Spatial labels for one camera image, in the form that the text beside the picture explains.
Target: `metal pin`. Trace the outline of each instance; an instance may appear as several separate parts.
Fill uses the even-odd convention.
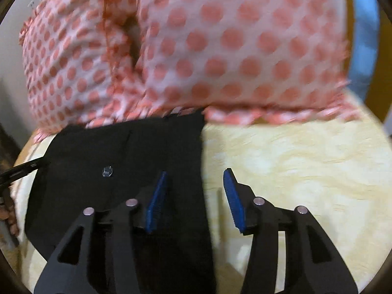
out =
[[[300,214],[306,214],[306,213],[308,213],[307,207],[304,207],[303,205],[298,206],[298,207],[297,207],[297,211],[298,211]]]
[[[128,199],[125,204],[127,207],[135,207],[138,205],[138,200],[137,199]]]
[[[95,211],[94,208],[89,207],[83,210],[83,214],[85,216],[91,216],[94,213],[94,211]]]
[[[256,205],[263,205],[265,200],[262,197],[256,197],[253,199],[253,203]]]

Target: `pillow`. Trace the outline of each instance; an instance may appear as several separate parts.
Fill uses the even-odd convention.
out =
[[[357,111],[345,100],[345,0],[139,0],[148,114],[272,123]]]
[[[121,27],[135,13],[136,0],[43,0],[34,10],[19,42],[36,140],[69,123],[126,120],[144,93]]]

